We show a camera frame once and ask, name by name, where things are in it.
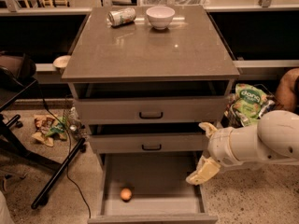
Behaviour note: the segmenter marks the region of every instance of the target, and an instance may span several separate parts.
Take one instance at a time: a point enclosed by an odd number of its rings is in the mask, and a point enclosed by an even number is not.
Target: wire
[[[65,124],[63,123],[63,122],[61,122],[55,115],[53,115],[52,114],[52,112],[50,111],[50,109],[49,109],[49,106],[48,106],[48,104],[47,104],[47,102],[46,102],[46,100],[45,100],[45,97],[44,97],[44,94],[43,94],[43,92],[42,92],[42,90],[41,90],[41,88],[40,88],[40,85],[39,85],[39,83],[37,82],[37,86],[38,86],[38,89],[39,89],[39,92],[40,92],[40,95],[41,95],[41,99],[42,99],[42,101],[43,101],[43,106],[44,106],[44,108],[46,109],[46,111],[48,112],[48,113],[50,113],[63,127],[64,127],[64,130],[66,131],[66,134],[67,134],[67,137],[68,137],[68,140],[69,140],[69,149],[68,149],[68,154],[70,154],[70,152],[71,152],[71,148],[72,148],[72,141],[71,141],[71,136],[70,136],[70,134],[69,134],[69,131],[68,131],[68,129],[67,129],[67,127],[65,126]],[[68,98],[68,97],[72,97],[71,95],[66,95],[65,96],[65,100]],[[91,216],[92,216],[92,213],[91,213],[91,208],[90,208],[90,206],[88,205],[88,203],[87,203],[87,201],[86,201],[86,199],[85,199],[85,197],[84,197],[84,195],[83,195],[83,192],[82,192],[82,190],[81,190],[81,188],[79,187],[79,185],[72,179],[72,178],[70,178],[70,176],[69,176],[69,172],[68,172],[69,170],[68,170],[68,164],[67,164],[67,166],[66,166],[66,177],[67,177],[67,179],[69,180],[69,181],[71,181],[76,187],[77,187],[77,189],[78,189],[78,192],[79,192],[79,194],[80,194],[80,196],[81,196],[81,198],[82,198],[82,200],[83,200],[83,202],[86,204],[86,206],[87,206],[87,209],[88,209],[88,213],[89,213],[89,215],[88,215],[88,217],[89,218],[91,218]]]

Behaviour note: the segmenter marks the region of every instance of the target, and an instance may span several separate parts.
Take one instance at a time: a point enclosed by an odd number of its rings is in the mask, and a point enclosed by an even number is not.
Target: silver can
[[[136,12],[133,8],[125,8],[118,11],[110,11],[108,13],[108,19],[112,26],[119,26],[131,21],[136,18]]]

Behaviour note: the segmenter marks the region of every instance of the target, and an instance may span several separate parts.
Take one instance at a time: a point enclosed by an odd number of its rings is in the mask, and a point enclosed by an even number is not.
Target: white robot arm
[[[208,153],[186,179],[198,185],[221,169],[249,168],[254,163],[299,165],[299,116],[277,110],[262,116],[256,125],[215,129],[201,123],[209,137]]]

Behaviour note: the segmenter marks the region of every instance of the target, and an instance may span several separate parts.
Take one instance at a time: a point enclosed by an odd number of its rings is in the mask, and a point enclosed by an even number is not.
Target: closed drawer
[[[198,123],[102,125],[89,141],[96,153],[198,151],[208,143]]]
[[[215,223],[200,188],[185,181],[194,168],[189,152],[106,155],[101,211],[88,223]],[[133,193],[127,203],[120,198],[123,188]]]
[[[75,101],[85,125],[221,120],[226,105],[225,97]]]

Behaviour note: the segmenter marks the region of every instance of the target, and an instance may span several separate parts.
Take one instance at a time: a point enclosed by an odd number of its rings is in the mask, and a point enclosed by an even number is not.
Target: black bag
[[[36,64],[25,53],[0,51],[0,87],[20,90],[36,73]]]

